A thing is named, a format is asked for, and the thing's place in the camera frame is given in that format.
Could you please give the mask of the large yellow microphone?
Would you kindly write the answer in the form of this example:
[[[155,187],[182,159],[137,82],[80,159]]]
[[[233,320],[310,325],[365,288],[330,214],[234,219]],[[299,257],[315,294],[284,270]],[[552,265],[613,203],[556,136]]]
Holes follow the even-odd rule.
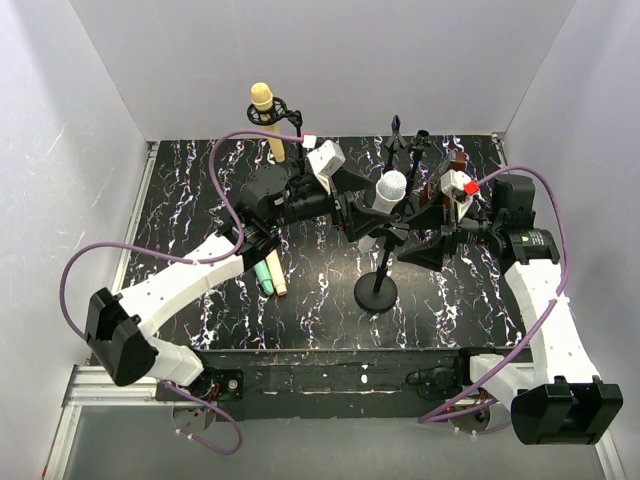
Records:
[[[274,95],[270,87],[264,82],[258,82],[251,86],[250,98],[252,106],[252,119],[258,120],[262,128],[268,133],[280,133],[276,124],[277,111]],[[269,147],[277,163],[285,160],[285,149],[279,138],[269,137]]]

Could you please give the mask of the white microphone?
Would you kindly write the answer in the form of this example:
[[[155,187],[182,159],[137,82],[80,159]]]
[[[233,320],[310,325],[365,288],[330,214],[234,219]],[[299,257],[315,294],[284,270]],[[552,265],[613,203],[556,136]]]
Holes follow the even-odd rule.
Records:
[[[384,173],[376,183],[376,197],[371,209],[390,214],[394,207],[404,199],[406,184],[405,175],[398,170]],[[369,233],[358,241],[358,250],[361,253],[367,253],[373,248],[375,242],[376,239]]]

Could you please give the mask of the black tripod clip stand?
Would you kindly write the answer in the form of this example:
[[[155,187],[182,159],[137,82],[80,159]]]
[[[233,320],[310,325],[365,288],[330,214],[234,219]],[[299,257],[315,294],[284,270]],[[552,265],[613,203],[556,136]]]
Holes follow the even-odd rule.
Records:
[[[411,159],[411,169],[407,174],[405,199],[411,198],[418,167],[422,161],[425,151],[431,146],[430,133],[420,129],[411,139],[409,144],[409,157]]]

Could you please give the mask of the black round base holder stand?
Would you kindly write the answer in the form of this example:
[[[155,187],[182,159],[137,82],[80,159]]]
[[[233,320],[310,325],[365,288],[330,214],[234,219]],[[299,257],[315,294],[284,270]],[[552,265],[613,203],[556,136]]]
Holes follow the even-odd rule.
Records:
[[[394,249],[406,243],[409,225],[391,223],[388,226],[375,228],[369,236],[373,239],[384,239],[383,258],[374,272],[359,277],[354,286],[354,298],[363,310],[378,314],[389,311],[397,300],[398,288],[388,275],[388,261]]]

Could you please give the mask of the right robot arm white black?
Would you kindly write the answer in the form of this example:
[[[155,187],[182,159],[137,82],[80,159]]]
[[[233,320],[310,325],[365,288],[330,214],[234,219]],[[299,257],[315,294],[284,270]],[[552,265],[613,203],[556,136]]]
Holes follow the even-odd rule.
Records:
[[[453,170],[432,177],[410,223],[437,233],[399,259],[438,270],[459,245],[486,246],[514,295],[525,335],[507,355],[492,348],[461,349],[456,375],[463,391],[419,421],[454,419],[459,415],[454,404],[483,390],[508,410],[525,445],[596,444],[620,411],[623,396],[618,385],[602,380],[582,346],[564,293],[566,244],[535,228],[531,178],[501,170],[487,180],[493,185],[490,204],[473,211],[481,182]]]

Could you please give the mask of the green microphone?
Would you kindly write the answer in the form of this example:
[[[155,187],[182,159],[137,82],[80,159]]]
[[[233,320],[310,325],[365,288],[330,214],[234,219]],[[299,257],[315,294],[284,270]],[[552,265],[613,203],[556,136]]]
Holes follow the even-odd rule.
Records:
[[[273,280],[271,277],[270,270],[265,260],[261,260],[253,266],[253,271],[256,274],[258,282],[263,290],[263,292],[271,296],[275,293],[275,288],[273,284]]]

